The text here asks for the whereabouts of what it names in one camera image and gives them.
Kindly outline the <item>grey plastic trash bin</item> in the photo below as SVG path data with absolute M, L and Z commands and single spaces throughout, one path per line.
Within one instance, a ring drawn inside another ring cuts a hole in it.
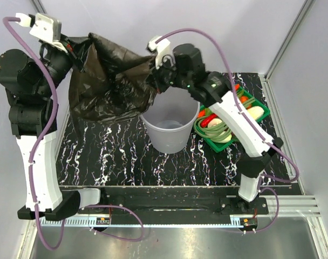
M 187 90 L 170 87 L 156 95 L 140 118 L 153 147 L 161 153 L 174 154 L 186 146 L 199 111 L 200 103 Z

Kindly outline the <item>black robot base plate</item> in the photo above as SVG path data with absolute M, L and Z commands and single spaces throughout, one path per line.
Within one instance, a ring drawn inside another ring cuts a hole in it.
M 257 197 L 245 202 L 236 187 L 103 187 L 98 208 L 85 208 L 80 213 L 107 214 L 112 224 L 136 224 L 128 212 L 133 211 L 145 225 L 169 226 L 230 224 L 230 216 L 268 216 L 267 201 Z

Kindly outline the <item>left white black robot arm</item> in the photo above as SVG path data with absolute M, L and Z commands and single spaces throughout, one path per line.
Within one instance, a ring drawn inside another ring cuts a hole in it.
M 1 54 L 0 84 L 6 91 L 11 133 L 25 170 L 26 203 L 18 210 L 18 218 L 61 221 L 86 206 L 96 213 L 106 211 L 108 199 L 97 188 L 59 188 L 54 152 L 57 121 L 50 118 L 56 108 L 49 83 L 35 60 L 19 49 Z

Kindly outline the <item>black plastic trash bag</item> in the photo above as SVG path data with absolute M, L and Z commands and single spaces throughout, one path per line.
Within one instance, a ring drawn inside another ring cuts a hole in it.
M 133 119 L 148 110 L 157 95 L 151 81 L 153 56 L 141 56 L 100 35 L 89 33 L 84 70 L 73 71 L 69 106 L 74 122 L 105 125 Z

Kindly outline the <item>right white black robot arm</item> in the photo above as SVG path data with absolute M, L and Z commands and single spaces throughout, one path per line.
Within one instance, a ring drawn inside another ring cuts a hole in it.
M 169 87 L 185 90 L 215 113 L 242 144 L 245 154 L 237 162 L 241 182 L 236 202 L 240 212 L 250 213 L 256 207 L 260 178 L 279 152 L 282 140 L 261 128 L 238 99 L 230 80 L 206 70 L 201 51 L 193 44 L 178 45 L 170 53 L 170 42 L 164 40 L 148 43 L 147 50 L 154 56 L 150 80 L 159 92 Z

